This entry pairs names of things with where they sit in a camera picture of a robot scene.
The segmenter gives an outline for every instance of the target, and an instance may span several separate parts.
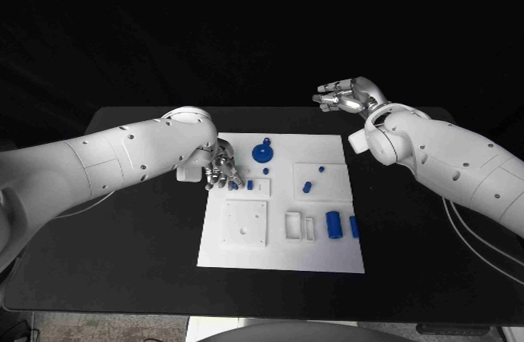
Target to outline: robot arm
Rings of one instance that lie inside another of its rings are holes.
[[[177,180],[206,189],[244,182],[232,147],[216,138],[210,116],[181,107],[161,119],[0,153],[0,271],[36,231],[63,211],[177,169]]]
[[[524,237],[524,163],[488,138],[389,103],[362,77],[319,87],[323,111],[363,114],[365,127],[349,136],[356,153],[369,149],[384,165],[410,168],[441,197],[490,217]]]

